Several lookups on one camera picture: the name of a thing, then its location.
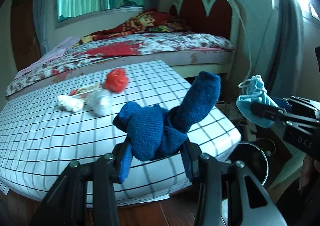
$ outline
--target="clear plastic bag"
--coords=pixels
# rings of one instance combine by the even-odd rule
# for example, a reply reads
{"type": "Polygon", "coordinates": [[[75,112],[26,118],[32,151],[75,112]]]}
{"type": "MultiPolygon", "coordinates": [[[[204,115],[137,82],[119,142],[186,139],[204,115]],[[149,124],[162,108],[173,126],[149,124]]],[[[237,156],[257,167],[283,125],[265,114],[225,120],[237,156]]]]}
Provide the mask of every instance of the clear plastic bag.
{"type": "Polygon", "coordinates": [[[98,116],[105,116],[111,113],[112,96],[106,89],[96,89],[88,95],[88,104],[98,116]]]}

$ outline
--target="white crumpled tissue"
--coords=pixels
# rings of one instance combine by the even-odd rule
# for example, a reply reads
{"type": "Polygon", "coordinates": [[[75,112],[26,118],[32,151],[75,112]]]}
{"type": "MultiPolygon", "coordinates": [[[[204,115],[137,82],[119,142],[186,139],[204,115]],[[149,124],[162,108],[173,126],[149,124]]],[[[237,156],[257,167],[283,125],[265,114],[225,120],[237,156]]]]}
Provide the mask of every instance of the white crumpled tissue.
{"type": "Polygon", "coordinates": [[[57,96],[58,103],[62,105],[67,111],[78,112],[82,110],[84,101],[68,95],[57,96]]]}

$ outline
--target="table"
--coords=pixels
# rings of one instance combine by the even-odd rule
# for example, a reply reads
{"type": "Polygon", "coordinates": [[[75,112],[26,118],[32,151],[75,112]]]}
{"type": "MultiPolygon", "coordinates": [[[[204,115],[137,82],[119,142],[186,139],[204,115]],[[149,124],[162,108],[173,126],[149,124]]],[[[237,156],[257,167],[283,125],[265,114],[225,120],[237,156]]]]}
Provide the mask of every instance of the table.
{"type": "MultiPolygon", "coordinates": [[[[181,103],[190,84],[162,61],[123,66],[129,77],[124,92],[113,94],[112,113],[96,117],[88,105],[70,113],[57,105],[56,97],[72,89],[103,82],[111,70],[98,71],[22,95],[8,102],[0,114],[0,190],[9,189],[41,200],[71,160],[81,164],[97,160],[124,141],[126,134],[112,125],[122,106],[158,103],[171,109],[181,103]]],[[[191,142],[214,157],[227,153],[241,136],[216,107],[189,133],[191,142]]],[[[115,184],[117,205],[157,198],[189,186],[180,154],[157,161],[133,158],[129,176],[115,184]]],[[[92,206],[92,182],[88,182],[87,206],[92,206]]]]}

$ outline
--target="door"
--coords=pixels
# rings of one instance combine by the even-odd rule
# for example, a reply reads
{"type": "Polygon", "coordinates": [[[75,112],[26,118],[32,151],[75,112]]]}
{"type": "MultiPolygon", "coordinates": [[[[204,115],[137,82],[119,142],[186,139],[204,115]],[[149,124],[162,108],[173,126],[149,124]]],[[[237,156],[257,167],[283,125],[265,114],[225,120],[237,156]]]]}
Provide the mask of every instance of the door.
{"type": "Polygon", "coordinates": [[[33,0],[12,0],[10,32],[18,71],[40,59],[32,10],[33,0]]]}

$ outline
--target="crumpled face mask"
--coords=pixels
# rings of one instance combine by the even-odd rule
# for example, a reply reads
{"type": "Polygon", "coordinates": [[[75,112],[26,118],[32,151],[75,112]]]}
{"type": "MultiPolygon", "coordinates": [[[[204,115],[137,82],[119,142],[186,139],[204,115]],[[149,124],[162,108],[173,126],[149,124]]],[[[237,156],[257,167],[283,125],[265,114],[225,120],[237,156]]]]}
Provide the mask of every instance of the crumpled face mask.
{"type": "Polygon", "coordinates": [[[277,107],[278,105],[267,95],[267,90],[264,87],[263,80],[260,75],[252,76],[239,84],[239,88],[247,88],[246,95],[240,95],[237,99],[236,105],[241,114],[251,123],[255,123],[260,127],[269,128],[274,124],[274,121],[260,118],[252,114],[250,105],[252,102],[259,102],[266,105],[277,107]]]}

